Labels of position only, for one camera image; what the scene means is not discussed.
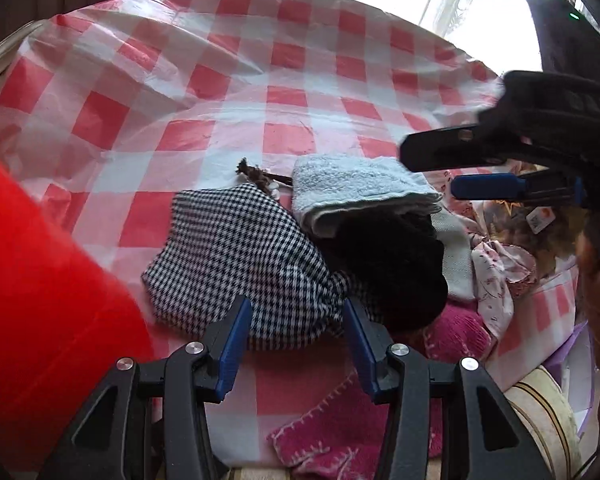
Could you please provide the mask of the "light blue towel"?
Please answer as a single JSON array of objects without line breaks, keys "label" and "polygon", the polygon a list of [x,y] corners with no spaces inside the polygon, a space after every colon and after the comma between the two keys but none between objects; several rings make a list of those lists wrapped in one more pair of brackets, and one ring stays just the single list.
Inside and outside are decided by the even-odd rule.
[{"label": "light blue towel", "polygon": [[434,214],[442,194],[396,158],[313,154],[299,157],[291,175],[291,211],[302,229],[333,237],[344,219],[365,211]]}]

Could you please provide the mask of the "black white houndstooth pouch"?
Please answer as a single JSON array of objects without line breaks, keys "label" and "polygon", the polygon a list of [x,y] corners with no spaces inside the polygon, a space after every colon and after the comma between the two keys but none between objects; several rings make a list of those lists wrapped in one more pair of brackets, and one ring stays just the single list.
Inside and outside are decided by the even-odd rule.
[{"label": "black white houndstooth pouch", "polygon": [[341,335],[350,292],[291,213],[251,183],[175,194],[166,244],[142,281],[155,317],[189,337],[247,298],[248,347],[256,351]]}]

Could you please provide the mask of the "floral white bow scrunchie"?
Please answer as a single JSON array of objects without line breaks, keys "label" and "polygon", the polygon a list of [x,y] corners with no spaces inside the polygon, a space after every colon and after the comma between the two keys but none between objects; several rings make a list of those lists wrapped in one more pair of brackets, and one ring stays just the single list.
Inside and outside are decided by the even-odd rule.
[{"label": "floral white bow scrunchie", "polygon": [[489,232],[486,206],[503,206],[493,200],[456,198],[452,183],[460,170],[444,170],[446,206],[464,223],[469,238],[470,261],[475,277],[477,310],[489,333],[503,339],[515,311],[514,299],[538,282],[535,258],[524,248],[505,244]]}]

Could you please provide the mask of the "black velvet scrunchie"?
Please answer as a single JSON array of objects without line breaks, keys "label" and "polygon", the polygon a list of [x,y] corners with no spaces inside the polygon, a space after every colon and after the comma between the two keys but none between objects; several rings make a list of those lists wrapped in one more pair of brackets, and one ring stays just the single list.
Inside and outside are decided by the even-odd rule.
[{"label": "black velvet scrunchie", "polygon": [[314,237],[329,267],[390,333],[415,333],[448,300],[444,245],[429,214],[363,211],[345,218],[333,237]]}]

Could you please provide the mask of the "striped velvet cushion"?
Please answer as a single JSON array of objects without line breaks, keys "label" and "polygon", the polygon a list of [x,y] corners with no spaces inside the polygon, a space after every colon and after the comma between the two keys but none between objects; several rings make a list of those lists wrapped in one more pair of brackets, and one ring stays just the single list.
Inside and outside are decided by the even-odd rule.
[{"label": "striped velvet cushion", "polygon": [[562,388],[539,366],[504,392],[532,435],[555,479],[571,479],[582,465],[573,410]]}]

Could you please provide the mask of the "purple cardboard box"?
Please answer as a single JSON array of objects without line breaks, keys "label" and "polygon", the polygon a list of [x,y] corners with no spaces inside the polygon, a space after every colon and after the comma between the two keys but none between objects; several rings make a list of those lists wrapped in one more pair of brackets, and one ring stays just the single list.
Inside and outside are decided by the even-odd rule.
[{"label": "purple cardboard box", "polygon": [[543,363],[562,388],[576,420],[577,435],[584,434],[594,404],[595,364],[588,323],[574,326],[569,338]]}]

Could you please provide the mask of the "magenta knit glove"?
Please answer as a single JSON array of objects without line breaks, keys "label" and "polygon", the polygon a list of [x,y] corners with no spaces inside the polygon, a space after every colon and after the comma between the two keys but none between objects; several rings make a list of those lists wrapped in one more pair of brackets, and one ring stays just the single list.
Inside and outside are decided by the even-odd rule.
[{"label": "magenta knit glove", "polygon": [[317,406],[273,430],[268,443],[295,474],[322,479],[371,479],[388,422],[351,373]]},{"label": "magenta knit glove", "polygon": [[474,310],[454,304],[447,304],[422,331],[422,336],[426,356],[445,363],[456,363],[466,356],[482,361],[493,344],[482,317]]}]

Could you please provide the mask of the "glass jar with metal lid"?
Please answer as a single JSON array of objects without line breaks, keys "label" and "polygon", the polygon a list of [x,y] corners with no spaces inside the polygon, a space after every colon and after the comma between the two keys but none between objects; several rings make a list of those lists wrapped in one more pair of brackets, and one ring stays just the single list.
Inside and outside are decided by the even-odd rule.
[{"label": "glass jar with metal lid", "polygon": [[[556,171],[532,169],[535,171]],[[507,203],[486,206],[489,232],[505,244],[524,248],[535,258],[538,281],[558,272],[576,253],[577,237],[588,213],[578,205],[524,206]]]}]

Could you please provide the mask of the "red thermos jug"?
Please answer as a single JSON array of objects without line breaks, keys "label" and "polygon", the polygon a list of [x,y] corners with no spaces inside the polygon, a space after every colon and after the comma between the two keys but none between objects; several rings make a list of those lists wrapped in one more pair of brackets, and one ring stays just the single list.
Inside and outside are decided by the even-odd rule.
[{"label": "red thermos jug", "polygon": [[0,462],[40,468],[124,356],[155,356],[131,294],[0,163]]}]

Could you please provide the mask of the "grey drawstring pouch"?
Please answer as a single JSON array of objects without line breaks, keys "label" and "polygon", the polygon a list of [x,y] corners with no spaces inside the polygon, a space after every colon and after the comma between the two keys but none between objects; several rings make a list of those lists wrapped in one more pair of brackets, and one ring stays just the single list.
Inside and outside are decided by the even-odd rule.
[{"label": "grey drawstring pouch", "polygon": [[[257,166],[251,166],[243,158],[238,162],[236,172],[249,181],[259,185],[264,192],[271,194],[275,185],[282,184],[292,189],[291,175],[272,174]],[[432,225],[437,237],[444,245],[443,276],[449,285],[452,299],[469,302],[475,299],[474,284],[472,284],[472,266],[470,261],[469,238],[464,226],[449,211],[441,201],[441,209],[430,214]]]}]

